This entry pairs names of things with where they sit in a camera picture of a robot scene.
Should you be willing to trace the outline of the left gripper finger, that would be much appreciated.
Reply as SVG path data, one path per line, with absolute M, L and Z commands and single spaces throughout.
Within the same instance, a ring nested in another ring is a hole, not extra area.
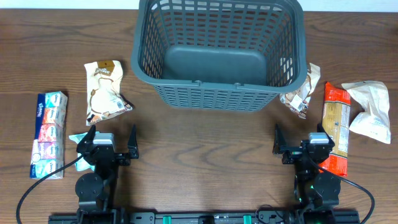
M 89 144 L 91 144 L 95 138 L 96 134 L 96 126 L 91 125 L 90 130 L 85 134 L 82 140 L 77 144 L 77 148 L 87 148 Z
M 137 139 L 136 139 L 136 125 L 134 124 L 131 133 L 129 136 L 129 140 L 127 142 L 127 148 L 130 154 L 138 154 L 138 146 L 137 146 Z

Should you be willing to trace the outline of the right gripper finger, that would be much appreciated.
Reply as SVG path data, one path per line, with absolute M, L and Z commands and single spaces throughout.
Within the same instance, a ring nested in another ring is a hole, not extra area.
M 322 126 L 321 123 L 318 123 L 318 124 L 317 124 L 317 132 L 318 132 L 318 133 L 319 133 L 319 132 L 321 132 L 321 133 L 327 133 L 327 132 L 325 131 L 324 127 Z M 329 137 L 329 143 L 328 143 L 327 145 L 335 146 L 335 142 L 332 140 L 332 138 L 331 138 L 329 135 L 328 135 L 328 137 Z
M 283 137 L 282 131 L 279 128 L 279 125 L 275 125 L 275 138 L 274 145 L 272 149 L 273 154 L 283 154 L 285 152 L 286 141 Z

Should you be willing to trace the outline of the orange pasta package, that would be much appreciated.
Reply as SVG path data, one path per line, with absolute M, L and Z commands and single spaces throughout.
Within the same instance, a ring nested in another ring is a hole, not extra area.
M 351 97 L 346 90 L 325 83 L 322 126 L 335 143 L 321 167 L 342 177 L 348 174 L 349 114 Z

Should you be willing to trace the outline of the brown-white snack bag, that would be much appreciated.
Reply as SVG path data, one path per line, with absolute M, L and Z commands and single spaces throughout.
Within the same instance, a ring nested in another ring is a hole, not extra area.
M 118 60 L 84 64 L 86 70 L 86 125 L 114 118 L 133 109 L 122 95 L 123 68 Z
M 309 63 L 307 67 L 307 76 L 303 85 L 293 92 L 280 94 L 280 102 L 299 118 L 306 119 L 311 95 L 315 91 L 320 77 L 320 67 L 313 63 Z

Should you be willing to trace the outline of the Kleenex tissue multipack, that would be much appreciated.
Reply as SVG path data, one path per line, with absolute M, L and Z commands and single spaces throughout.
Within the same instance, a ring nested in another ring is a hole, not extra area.
M 68 97 L 61 91 L 37 96 L 31 179 L 41 179 L 64 166 L 67 101 Z

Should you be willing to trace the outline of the teal wet wipes pack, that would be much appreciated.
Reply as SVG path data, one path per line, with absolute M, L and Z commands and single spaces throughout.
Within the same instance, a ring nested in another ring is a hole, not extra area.
M 85 137 L 85 135 L 86 135 L 86 133 L 69 135 L 69 140 L 78 144 Z M 77 161 L 75 163 L 75 168 L 78 172 L 88 170 L 88 169 L 91 169 L 92 171 L 95 170 L 95 166 L 90 165 L 84 159 L 80 159 L 79 161 Z

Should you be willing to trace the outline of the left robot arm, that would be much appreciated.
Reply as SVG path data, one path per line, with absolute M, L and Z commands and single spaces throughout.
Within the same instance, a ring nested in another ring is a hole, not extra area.
M 129 166 L 133 159 L 139 158 L 136 126 L 132 127 L 127 148 L 128 152 L 115 152 L 114 135 L 96 133 L 94 125 L 77 144 L 76 151 L 95 167 L 93 172 L 82 175 L 75 185 L 79 198 L 78 223 L 129 223 L 125 209 L 114 208 L 113 201 L 119 167 Z

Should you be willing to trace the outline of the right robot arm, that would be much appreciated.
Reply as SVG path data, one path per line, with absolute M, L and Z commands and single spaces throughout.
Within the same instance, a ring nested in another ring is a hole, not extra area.
M 294 196 L 298 200 L 298 205 L 283 215 L 284 223 L 336 222 L 333 207 L 339 204 L 341 180 L 320 168 L 334 146 L 321 124 L 299 146 L 289 146 L 279 126 L 275 126 L 272 153 L 280 154 L 284 165 L 294 166 Z

